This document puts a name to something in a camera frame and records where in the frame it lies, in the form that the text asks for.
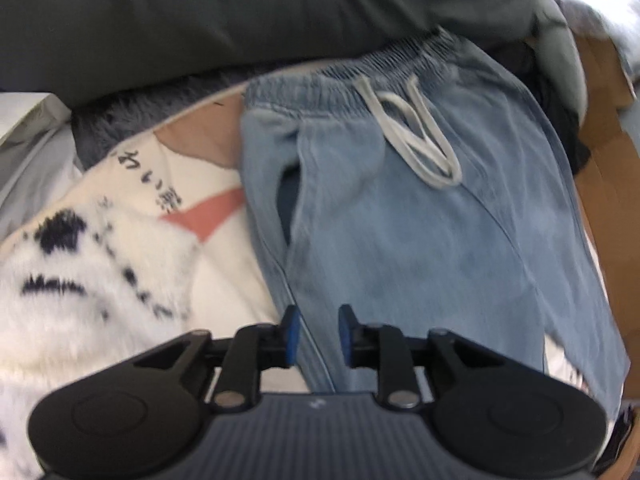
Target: pillow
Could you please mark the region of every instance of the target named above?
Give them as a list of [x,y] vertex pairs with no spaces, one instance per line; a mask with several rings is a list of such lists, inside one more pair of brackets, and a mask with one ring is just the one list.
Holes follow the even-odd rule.
[[76,106],[211,68],[347,57],[435,25],[526,35],[535,0],[0,0],[0,90]]

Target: screw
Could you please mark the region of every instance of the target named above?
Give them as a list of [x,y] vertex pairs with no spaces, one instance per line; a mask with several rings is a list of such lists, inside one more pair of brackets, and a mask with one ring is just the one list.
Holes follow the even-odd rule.
[[394,406],[395,408],[400,408],[401,410],[410,410],[411,408],[415,408],[420,402],[420,397],[407,390],[398,390],[390,394],[386,401]]
[[244,404],[244,395],[232,390],[226,390],[216,394],[213,397],[213,402],[220,408],[239,408]]

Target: gray fluffy fabric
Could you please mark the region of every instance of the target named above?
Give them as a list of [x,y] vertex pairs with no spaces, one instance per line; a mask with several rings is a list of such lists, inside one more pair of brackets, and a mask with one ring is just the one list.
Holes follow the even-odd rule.
[[117,92],[75,108],[71,127],[78,159],[88,170],[123,140],[161,123],[209,95],[281,66],[265,64],[214,70],[146,88]]

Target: denim pants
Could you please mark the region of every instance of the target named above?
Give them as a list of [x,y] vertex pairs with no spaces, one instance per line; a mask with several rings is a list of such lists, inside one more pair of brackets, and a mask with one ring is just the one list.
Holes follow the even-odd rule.
[[[447,328],[539,370],[547,333],[615,419],[628,358],[566,155],[513,75],[440,30],[258,78],[244,99],[254,245],[277,308],[302,311],[312,390],[375,388],[344,366],[337,312],[349,303],[363,322]],[[277,199],[290,168],[300,188],[286,237]]]

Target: drawstring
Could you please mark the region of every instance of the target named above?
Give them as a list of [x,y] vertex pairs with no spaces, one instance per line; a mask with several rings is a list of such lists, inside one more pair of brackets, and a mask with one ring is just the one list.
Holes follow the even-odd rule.
[[[374,92],[371,82],[364,76],[356,80],[355,87],[380,124],[386,140],[425,183],[441,188],[456,186],[462,181],[460,161],[431,115],[425,97],[418,90],[416,75],[412,75],[406,83],[406,90],[413,106],[393,92]],[[385,112],[382,102],[396,106],[409,126],[420,132],[422,137],[414,135],[404,124],[390,117]],[[428,158],[442,173],[430,170],[416,153]]]

